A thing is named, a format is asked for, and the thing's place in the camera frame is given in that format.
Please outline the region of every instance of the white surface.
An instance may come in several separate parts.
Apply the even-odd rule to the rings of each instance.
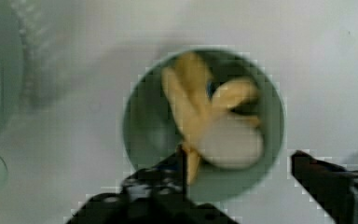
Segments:
[[[241,223],[332,223],[287,173],[287,157],[311,148],[341,162],[358,149],[358,2],[13,2],[37,91],[0,137],[9,170],[0,223],[63,223],[79,201],[116,191],[131,172],[120,132],[131,88],[183,43],[248,52],[287,103],[273,171],[217,205]]]

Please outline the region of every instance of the white table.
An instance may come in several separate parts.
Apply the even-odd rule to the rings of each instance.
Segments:
[[[257,188],[216,205],[240,223],[333,223],[288,174],[288,157],[310,149],[342,164],[358,149],[358,2],[12,2],[36,91],[0,136],[9,170],[0,224],[64,223],[91,195],[117,191],[133,172],[120,130],[131,90],[184,44],[248,52],[286,103],[277,164]]]

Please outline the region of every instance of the gray bowl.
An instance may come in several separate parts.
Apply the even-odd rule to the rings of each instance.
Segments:
[[[265,149],[261,160],[250,168],[238,171],[222,170],[204,163],[198,179],[189,188],[188,196],[196,202],[218,202],[252,188],[265,177],[275,162],[282,148],[284,133],[282,98],[269,78],[240,53],[210,47],[172,53],[148,69],[128,101],[123,137],[135,169],[152,166],[172,155],[182,140],[161,88],[161,69],[174,63],[178,55],[187,51],[197,52],[219,82],[224,83],[234,77],[249,77],[261,91],[257,104],[242,105],[233,110],[239,114],[257,114],[261,118],[260,131]]]

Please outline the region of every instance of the bowl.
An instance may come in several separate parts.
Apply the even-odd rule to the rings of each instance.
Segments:
[[[188,51],[194,51],[204,59],[218,82],[224,83],[234,77],[248,77],[261,92],[256,104],[238,106],[233,112],[256,114],[261,118],[260,132],[265,150],[262,158],[243,170],[224,170],[203,163],[197,180],[188,189],[189,198],[195,202],[219,202],[251,189],[270,171],[282,149],[285,127],[282,97],[265,72],[242,53],[205,46],[172,52],[147,68],[127,103],[123,138],[135,169],[153,166],[172,155],[182,140],[161,88],[161,70]]]

